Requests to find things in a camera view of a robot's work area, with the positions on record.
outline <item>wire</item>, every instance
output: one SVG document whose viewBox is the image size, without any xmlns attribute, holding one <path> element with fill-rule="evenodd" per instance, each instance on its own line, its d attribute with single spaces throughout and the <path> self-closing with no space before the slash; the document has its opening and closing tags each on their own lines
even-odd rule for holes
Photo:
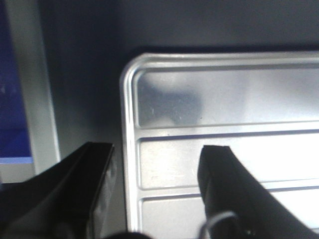
<svg viewBox="0 0 319 239">
<path fill-rule="evenodd" d="M 199 231 L 199 235 L 198 235 L 198 239 L 204 239 L 205 238 L 205 233 L 206 230 L 210 230 L 212 228 L 214 228 L 214 226 L 227 218 L 234 218 L 234 219 L 238 219 L 238 216 L 233 212 L 233 211 L 225 211 L 222 213 L 218 213 L 214 216 L 212 216 L 210 219 L 207 220 L 207 222 L 200 228 Z"/>
</svg>

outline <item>black plastic object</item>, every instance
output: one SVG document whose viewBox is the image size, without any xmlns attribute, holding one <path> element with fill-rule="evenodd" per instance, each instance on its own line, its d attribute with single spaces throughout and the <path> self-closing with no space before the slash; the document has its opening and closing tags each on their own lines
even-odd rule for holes
<svg viewBox="0 0 319 239">
<path fill-rule="evenodd" d="M 92 238 L 92 213 L 112 153 L 110 143 L 88 142 L 40 175 L 0 191 L 0 234 Z"/>
<path fill-rule="evenodd" d="M 245 169 L 230 147 L 204 146 L 198 182 L 207 218 L 234 211 L 244 232 L 239 234 L 232 223 L 222 221 L 210 231 L 212 238 L 319 239 Z"/>
</svg>

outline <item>silver surface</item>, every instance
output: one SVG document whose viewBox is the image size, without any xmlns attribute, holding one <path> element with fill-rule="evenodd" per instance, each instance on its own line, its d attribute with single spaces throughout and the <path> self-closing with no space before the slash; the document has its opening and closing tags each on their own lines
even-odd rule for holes
<svg viewBox="0 0 319 239">
<path fill-rule="evenodd" d="M 206 144 L 229 145 L 288 210 L 319 228 L 317 52 L 144 54 L 121 85 L 130 231 L 197 236 Z"/>
</svg>

